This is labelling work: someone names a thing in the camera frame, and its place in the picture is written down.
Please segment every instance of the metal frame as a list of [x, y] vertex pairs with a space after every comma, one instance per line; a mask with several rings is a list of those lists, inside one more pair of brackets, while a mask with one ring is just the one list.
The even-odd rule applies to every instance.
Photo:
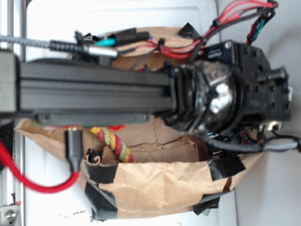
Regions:
[[[26, 37], [26, 0], [19, 0], [19, 6], [14, 4], [14, 0], [6, 1], [6, 17], [7, 23], [2, 24], [1, 31], [5, 31], [7, 35], [14, 36], [14, 28], [20, 24], [20, 37]], [[14, 11], [19, 7], [19, 20], [14, 20]], [[9, 50], [14, 50], [13, 44], [7, 44]], [[20, 61], [26, 59], [25, 46], [20, 47]], [[25, 138], [23, 135], [14, 132], [14, 149], [13, 159], [16, 166], [24, 174], [25, 170]], [[24, 226], [25, 225], [25, 189], [22, 183], [18, 182], [12, 175], [11, 171], [5, 168], [0, 173], [0, 222], [1, 225]], [[13, 210], [16, 213], [15, 220], [10, 224], [4, 218], [8, 210]]]

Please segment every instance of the gray braided cable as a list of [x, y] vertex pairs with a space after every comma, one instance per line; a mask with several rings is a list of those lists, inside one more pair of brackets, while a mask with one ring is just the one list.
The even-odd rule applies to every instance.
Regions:
[[297, 147], [298, 147], [298, 142], [293, 141], [293, 142], [286, 143], [286, 144], [265, 145], [264, 149], [275, 151], [275, 152], [282, 152], [282, 151], [287, 151], [290, 149], [296, 149]]
[[70, 52], [70, 53], [81, 53], [83, 52], [83, 47], [66, 42], [57, 41], [39, 41], [31, 40], [26, 38], [12, 37], [6, 35], [0, 35], [0, 42], [15, 43], [20, 45], [38, 47], [38, 48], [49, 48], [54, 51]]
[[298, 147], [298, 142], [293, 141], [285, 144], [275, 144], [269, 145], [265, 144], [263, 147], [260, 145], [235, 145], [235, 144], [226, 144], [224, 142], [210, 139], [206, 136], [202, 137], [202, 139], [208, 144], [216, 148], [220, 148], [221, 150], [228, 151], [236, 151], [236, 152], [245, 152], [245, 153], [258, 153], [262, 151], [274, 151], [274, 152], [284, 152], [291, 149], [296, 149]]
[[19, 37], [11, 37], [6, 35], [0, 35], [1, 42], [15, 43], [20, 45], [39, 47], [39, 48], [49, 48], [50, 42], [48, 41], [39, 41], [39, 40], [31, 40], [26, 38]]

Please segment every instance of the multicolored rope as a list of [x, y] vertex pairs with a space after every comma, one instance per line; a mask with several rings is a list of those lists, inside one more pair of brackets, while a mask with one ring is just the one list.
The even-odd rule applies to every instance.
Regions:
[[100, 140], [104, 141], [116, 154], [122, 162], [134, 162], [131, 150], [123, 143], [117, 135], [109, 131], [105, 127], [93, 127], [90, 132], [97, 135]]

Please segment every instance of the white wall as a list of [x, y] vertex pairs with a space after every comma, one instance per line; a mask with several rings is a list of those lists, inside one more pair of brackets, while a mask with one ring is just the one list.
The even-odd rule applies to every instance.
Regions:
[[[230, 0], [217, 0], [223, 9]], [[280, 0], [276, 16], [264, 27], [254, 46], [263, 49], [272, 68], [285, 66], [294, 88], [292, 120], [282, 134], [301, 136], [301, 1]], [[252, 22], [222, 32], [222, 40], [245, 41]], [[301, 225], [301, 153], [268, 153], [236, 188], [238, 225]]]

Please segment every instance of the white surface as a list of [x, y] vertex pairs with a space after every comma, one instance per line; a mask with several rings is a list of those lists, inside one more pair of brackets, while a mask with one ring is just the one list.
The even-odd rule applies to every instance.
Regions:
[[[37, 146], [32, 140], [25, 139], [26, 175], [42, 185], [50, 186], [62, 183], [69, 176], [69, 169], [55, 157]], [[221, 197], [219, 209], [211, 210], [208, 216], [197, 216], [194, 212], [173, 214], [150, 219], [92, 220], [89, 201], [80, 187], [75, 184], [68, 190], [56, 194], [40, 194], [30, 189], [25, 191], [26, 225], [68, 226], [235, 226], [236, 208], [234, 192]]]
[[[183, 27], [187, 22], [204, 34], [215, 17], [214, 0], [33, 0], [27, 8], [27, 37], [74, 41], [75, 31], [97, 35], [132, 27]], [[66, 54], [27, 48], [27, 60], [47, 56]]]
[[[218, 0], [219, 9], [230, 0]], [[301, 136], [301, 1], [279, 0], [276, 16], [259, 34], [254, 46], [263, 49], [272, 68], [285, 66], [294, 89], [292, 120], [282, 134]], [[245, 41], [253, 21], [222, 32], [222, 40]], [[301, 225], [301, 154], [268, 153], [251, 169], [236, 188], [240, 226]]]

